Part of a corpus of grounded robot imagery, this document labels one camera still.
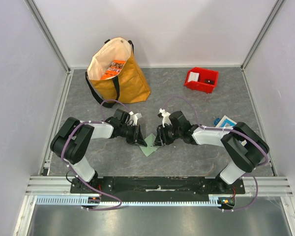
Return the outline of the red plastic bin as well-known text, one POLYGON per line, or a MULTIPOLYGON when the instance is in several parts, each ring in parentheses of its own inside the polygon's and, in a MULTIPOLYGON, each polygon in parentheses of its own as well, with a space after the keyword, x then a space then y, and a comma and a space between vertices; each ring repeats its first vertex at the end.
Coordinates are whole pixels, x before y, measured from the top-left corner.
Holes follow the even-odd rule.
POLYGON ((200 68, 200 67, 194 67, 194 68, 190 69, 187 72, 185 82, 184 82, 184 86, 187 87, 188 89, 191 89, 191 90, 202 91, 202 92, 205 92, 205 93, 212 93, 213 90, 217 86, 218 76, 219 76, 218 71, 210 70, 210 69, 204 69, 204 68, 200 68), (187 81, 190 72, 199 73, 198 82, 188 82, 187 81), (205 84, 204 83, 205 80, 214 80, 215 85, 205 84))

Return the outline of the mustard yellow tote bag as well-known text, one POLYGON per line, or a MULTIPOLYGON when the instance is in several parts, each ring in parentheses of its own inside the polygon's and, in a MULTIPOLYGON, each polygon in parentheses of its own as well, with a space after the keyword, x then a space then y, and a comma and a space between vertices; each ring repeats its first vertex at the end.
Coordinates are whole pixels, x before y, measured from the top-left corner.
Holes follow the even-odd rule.
POLYGON ((144 102, 151 93, 135 60, 132 41, 122 37, 105 41, 92 57, 85 80, 93 98, 105 108, 112 108, 118 101, 124 104, 144 102), (121 72, 113 78, 100 80, 114 60, 126 61, 121 72))

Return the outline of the white credit card stack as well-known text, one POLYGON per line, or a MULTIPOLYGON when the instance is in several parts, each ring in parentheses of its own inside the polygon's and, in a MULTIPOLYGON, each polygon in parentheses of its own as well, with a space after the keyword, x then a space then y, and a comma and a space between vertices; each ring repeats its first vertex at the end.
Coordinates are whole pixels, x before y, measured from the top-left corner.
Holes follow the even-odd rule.
POLYGON ((199 73, 196 72, 190 72, 188 76, 188 82, 198 82, 199 79, 199 73))

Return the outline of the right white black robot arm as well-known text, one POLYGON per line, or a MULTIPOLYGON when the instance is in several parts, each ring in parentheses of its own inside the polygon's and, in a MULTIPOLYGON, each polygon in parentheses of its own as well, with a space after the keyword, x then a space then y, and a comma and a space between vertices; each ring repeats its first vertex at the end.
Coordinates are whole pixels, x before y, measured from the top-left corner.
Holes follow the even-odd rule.
POLYGON ((154 146, 168 146, 181 139, 191 145, 225 148, 232 161, 215 181, 216 190, 220 193, 228 193, 237 179, 268 161, 269 146, 244 122, 228 127, 207 127, 192 125, 182 111, 169 113, 160 109, 158 116, 162 118, 162 124, 157 126, 154 146))

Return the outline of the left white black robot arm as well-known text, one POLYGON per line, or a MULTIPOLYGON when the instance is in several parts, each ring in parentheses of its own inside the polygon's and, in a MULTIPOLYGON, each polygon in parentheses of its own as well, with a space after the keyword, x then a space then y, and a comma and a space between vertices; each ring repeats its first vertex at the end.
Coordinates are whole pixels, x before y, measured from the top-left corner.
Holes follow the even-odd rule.
POLYGON ((52 139, 50 150, 82 179, 81 187, 88 193, 98 189, 98 173, 85 157, 90 140, 125 138, 130 145, 147 147, 138 124, 140 113, 117 109, 105 121, 81 121, 69 117, 52 139))

